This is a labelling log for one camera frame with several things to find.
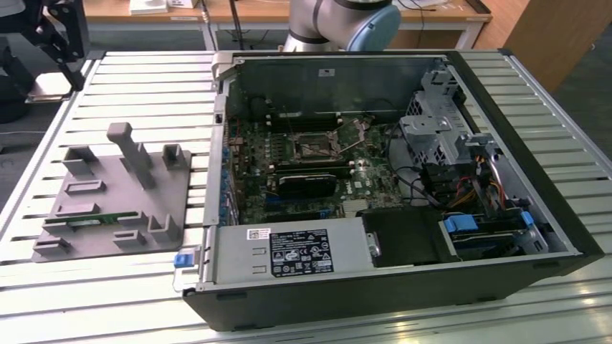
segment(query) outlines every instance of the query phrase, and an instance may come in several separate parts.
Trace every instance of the blue tab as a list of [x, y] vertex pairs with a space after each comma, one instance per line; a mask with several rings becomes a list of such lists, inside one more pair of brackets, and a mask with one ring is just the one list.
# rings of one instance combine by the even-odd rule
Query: blue tab
[[455, 228], [455, 225], [453, 225], [451, 219], [445, 219], [445, 220], [444, 220], [444, 227], [447, 227], [447, 232], [448, 232], [448, 233], [452, 233], [453, 231], [457, 230], [457, 229]]
[[476, 224], [475, 217], [472, 215], [451, 215], [444, 221], [448, 233], [453, 231], [476, 231], [479, 225]]
[[523, 217], [523, 221], [525, 222], [525, 225], [528, 227], [536, 223], [533, 221], [532, 214], [528, 211], [524, 211], [523, 213], [520, 213], [520, 217]]
[[177, 254], [175, 256], [175, 268], [193, 267], [193, 254]]

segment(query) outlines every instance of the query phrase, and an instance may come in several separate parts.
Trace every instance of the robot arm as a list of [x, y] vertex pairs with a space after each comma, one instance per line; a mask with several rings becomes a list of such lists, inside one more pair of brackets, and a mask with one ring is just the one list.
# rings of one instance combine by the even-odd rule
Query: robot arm
[[285, 52], [377, 51], [400, 27], [400, 10], [391, 0], [291, 1]]
[[[64, 25], [68, 39], [64, 39], [52, 22], [45, 18], [44, 8]], [[72, 91], [80, 91], [84, 78], [79, 70], [69, 69], [68, 63], [79, 61], [87, 53], [89, 37], [83, 2], [80, 0], [3, 0], [0, 34], [11, 33], [21, 34], [32, 45], [44, 51], [68, 79]], [[4, 56], [5, 65], [7, 57], [11, 56], [9, 49], [4, 51]]]

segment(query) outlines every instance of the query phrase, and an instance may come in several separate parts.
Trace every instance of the slotted metal work surface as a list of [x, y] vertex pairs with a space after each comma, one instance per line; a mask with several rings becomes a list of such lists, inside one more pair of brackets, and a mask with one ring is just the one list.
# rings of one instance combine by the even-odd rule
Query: slotted metal work surface
[[[512, 57], [465, 59], [607, 256], [505, 300], [240, 333], [216, 333], [180, 299], [173, 253], [35, 264], [32, 244], [65, 173], [71, 145], [117, 154], [108, 124], [128, 121], [149, 152], [195, 153], [184, 246], [201, 240], [212, 124], [207, 52], [108, 53], [89, 62], [85, 90], [65, 103], [0, 216], [0, 342], [77, 343], [565, 343], [612, 340], [609, 161]], [[483, 131], [485, 121], [476, 118]]]

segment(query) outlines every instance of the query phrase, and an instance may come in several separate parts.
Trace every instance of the warning label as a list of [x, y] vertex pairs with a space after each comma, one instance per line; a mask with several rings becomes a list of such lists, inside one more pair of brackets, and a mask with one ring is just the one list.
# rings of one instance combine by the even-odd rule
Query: warning label
[[271, 233], [269, 249], [275, 277], [333, 272], [327, 229]]

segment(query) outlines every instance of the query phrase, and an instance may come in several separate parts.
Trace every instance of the open computer tower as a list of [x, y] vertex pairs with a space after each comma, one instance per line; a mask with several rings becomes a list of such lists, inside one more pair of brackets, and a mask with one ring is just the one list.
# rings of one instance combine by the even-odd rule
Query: open computer tower
[[215, 330], [503, 299], [603, 252], [455, 51], [213, 58]]

